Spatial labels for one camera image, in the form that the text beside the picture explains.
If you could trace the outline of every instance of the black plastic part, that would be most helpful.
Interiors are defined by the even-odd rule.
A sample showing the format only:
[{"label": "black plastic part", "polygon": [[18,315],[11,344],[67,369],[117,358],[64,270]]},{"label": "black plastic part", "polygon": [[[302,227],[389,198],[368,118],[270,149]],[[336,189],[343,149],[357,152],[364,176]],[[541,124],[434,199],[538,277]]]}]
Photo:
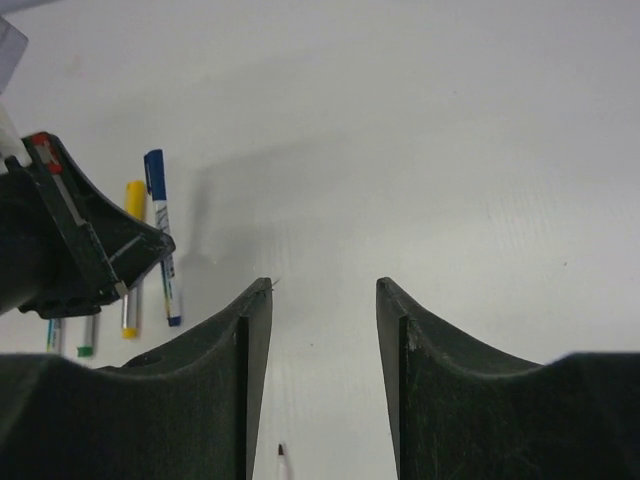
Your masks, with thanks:
[{"label": "black plastic part", "polygon": [[33,188],[25,180],[0,175],[0,314],[34,298],[57,274],[46,229],[37,212],[19,200]]},{"label": "black plastic part", "polygon": [[0,478],[253,475],[271,281],[121,368],[0,356]]},{"label": "black plastic part", "polygon": [[640,355],[539,366],[390,279],[378,281],[377,319],[399,480],[640,478]]},{"label": "black plastic part", "polygon": [[[2,243],[11,248],[0,250],[0,265],[16,258],[43,259],[47,272],[55,273],[53,279],[36,278],[35,270],[25,269],[24,283],[30,288],[20,289],[19,295],[11,288],[12,278],[0,278],[0,285],[8,288],[0,311],[17,306],[42,318],[98,313],[101,305],[121,298],[166,258],[175,249],[173,240],[104,197],[54,135],[34,134],[23,143],[33,163],[21,167],[15,159],[5,161],[8,173],[2,175],[0,212],[13,212],[16,205],[20,212],[28,211],[16,217],[17,222],[7,223],[3,233],[6,242],[31,241],[20,246]],[[37,239],[33,225],[38,226]],[[0,270],[0,277],[8,274]]]}]

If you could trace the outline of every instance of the pen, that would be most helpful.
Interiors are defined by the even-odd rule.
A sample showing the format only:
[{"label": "pen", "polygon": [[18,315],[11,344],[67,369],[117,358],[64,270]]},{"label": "pen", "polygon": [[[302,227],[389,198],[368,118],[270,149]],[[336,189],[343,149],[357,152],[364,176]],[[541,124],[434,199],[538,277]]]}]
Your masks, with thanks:
[{"label": "pen", "polygon": [[[129,215],[144,222],[147,213],[146,200],[147,189],[143,181],[127,183],[124,209]],[[140,287],[134,288],[122,298],[122,338],[130,339],[138,336],[141,306],[142,289]]]},{"label": "pen", "polygon": [[62,354],[62,319],[52,318],[49,320],[47,331],[47,352]]},{"label": "pen", "polygon": [[289,465],[284,454],[284,445],[278,444],[278,480],[289,480]]},{"label": "pen", "polygon": [[[156,211],[156,228],[170,235],[169,211],[167,210],[167,186],[164,178],[164,159],[162,150],[151,150],[144,156],[144,171],[147,177],[147,190],[151,194]],[[164,306],[170,327],[182,322],[178,290],[176,288],[173,256],[169,255],[160,263],[162,284],[164,286]]]},{"label": "pen", "polygon": [[89,315],[84,319],[84,341],[82,345],[78,347],[78,358],[93,357],[97,321],[97,314]]}]

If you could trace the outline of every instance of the red component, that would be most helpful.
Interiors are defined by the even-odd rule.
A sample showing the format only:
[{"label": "red component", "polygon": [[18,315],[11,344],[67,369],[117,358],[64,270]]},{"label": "red component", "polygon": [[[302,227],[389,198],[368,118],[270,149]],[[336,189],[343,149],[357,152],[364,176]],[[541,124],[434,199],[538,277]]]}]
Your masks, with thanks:
[{"label": "red component", "polygon": [[31,135],[31,141],[34,145],[38,145],[40,147],[46,148],[49,153],[49,158],[42,158],[42,161],[49,171],[56,175],[62,173],[62,165],[58,161],[58,157],[56,156],[56,152],[51,147],[51,142],[49,141],[49,134],[46,132],[36,133]]},{"label": "red component", "polygon": [[49,171],[54,175],[62,172],[62,165],[60,165],[59,163],[50,163],[47,166],[49,167]]}]

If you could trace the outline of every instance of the white backdrop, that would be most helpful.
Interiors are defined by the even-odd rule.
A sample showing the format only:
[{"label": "white backdrop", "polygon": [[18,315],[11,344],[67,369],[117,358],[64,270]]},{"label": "white backdrop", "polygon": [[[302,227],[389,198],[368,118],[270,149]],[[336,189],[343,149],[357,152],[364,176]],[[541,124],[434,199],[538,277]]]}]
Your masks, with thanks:
[{"label": "white backdrop", "polygon": [[[380,276],[530,360],[639,348],[637,2],[65,0],[10,21],[21,134],[59,135],[118,203],[164,148],[183,328],[280,280],[256,480],[281,441],[300,480],[395,478]],[[179,333],[159,275],[142,338],[106,308],[88,363]],[[7,314],[0,350],[45,330]]]}]

